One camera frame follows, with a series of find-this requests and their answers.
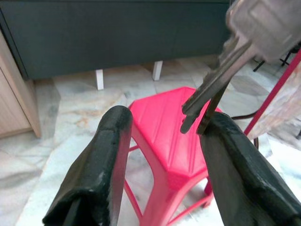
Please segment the silver key bunch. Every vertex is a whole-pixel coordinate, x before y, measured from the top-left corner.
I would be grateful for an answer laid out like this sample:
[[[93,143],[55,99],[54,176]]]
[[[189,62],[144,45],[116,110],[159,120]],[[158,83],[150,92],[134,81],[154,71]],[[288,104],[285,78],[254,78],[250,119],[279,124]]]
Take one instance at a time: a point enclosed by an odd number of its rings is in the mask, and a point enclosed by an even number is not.
[[[252,58],[277,61],[301,41],[301,0],[235,0],[226,13],[231,31],[218,66],[183,104],[185,134],[206,103],[197,133],[203,134],[232,77]]]

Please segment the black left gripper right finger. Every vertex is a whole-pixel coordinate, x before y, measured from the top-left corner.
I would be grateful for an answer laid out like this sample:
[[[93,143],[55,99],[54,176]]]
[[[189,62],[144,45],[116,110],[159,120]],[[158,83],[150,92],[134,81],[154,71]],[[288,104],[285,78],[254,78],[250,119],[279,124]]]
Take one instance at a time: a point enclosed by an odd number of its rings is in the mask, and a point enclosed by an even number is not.
[[[301,202],[228,115],[215,112],[200,142],[224,226],[301,226]]]

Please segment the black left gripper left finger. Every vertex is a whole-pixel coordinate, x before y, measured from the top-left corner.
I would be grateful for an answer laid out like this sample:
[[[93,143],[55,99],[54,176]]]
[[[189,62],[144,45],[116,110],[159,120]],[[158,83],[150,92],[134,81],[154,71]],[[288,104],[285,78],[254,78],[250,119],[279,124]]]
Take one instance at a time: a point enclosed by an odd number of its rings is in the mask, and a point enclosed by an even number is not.
[[[44,226],[117,226],[133,116],[122,105],[101,118],[87,147],[70,166]]]

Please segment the light wood cabinet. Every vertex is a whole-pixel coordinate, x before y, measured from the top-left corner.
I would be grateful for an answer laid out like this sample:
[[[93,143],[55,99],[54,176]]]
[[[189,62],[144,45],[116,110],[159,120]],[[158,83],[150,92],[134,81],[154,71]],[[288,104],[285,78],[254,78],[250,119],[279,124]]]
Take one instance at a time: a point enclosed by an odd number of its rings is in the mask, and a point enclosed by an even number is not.
[[[0,138],[28,131],[41,137],[34,85],[23,80],[0,31]]]

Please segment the black TV console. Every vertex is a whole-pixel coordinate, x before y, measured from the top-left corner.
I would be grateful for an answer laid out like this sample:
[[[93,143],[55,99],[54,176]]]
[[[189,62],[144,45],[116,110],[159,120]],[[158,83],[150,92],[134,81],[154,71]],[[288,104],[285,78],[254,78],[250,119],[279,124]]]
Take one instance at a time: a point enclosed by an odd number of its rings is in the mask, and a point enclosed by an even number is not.
[[[230,0],[0,0],[25,80],[220,53]]]

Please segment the red plastic stool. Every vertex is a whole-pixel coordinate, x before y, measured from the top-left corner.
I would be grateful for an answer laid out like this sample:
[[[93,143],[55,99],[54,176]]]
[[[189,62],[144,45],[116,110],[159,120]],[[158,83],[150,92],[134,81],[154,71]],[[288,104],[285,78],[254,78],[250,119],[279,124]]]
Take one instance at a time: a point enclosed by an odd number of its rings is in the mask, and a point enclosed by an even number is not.
[[[181,87],[135,100],[129,106],[133,115],[133,149],[141,150],[154,177],[144,210],[140,210],[129,184],[124,184],[139,226],[171,226],[197,207],[208,206],[214,197],[212,186],[207,183],[203,198],[174,215],[188,191],[209,177],[197,124],[185,134],[180,131],[185,118],[182,105],[194,92],[194,88]]]

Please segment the red-edged marble table top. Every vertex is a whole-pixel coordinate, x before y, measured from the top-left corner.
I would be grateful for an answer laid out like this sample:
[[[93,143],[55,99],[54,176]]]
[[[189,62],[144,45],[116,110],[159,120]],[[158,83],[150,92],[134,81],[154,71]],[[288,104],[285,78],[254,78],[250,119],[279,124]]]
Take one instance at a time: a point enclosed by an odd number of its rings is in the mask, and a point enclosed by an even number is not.
[[[269,132],[283,122],[301,115],[301,50],[287,66],[270,94],[245,129],[250,139]]]

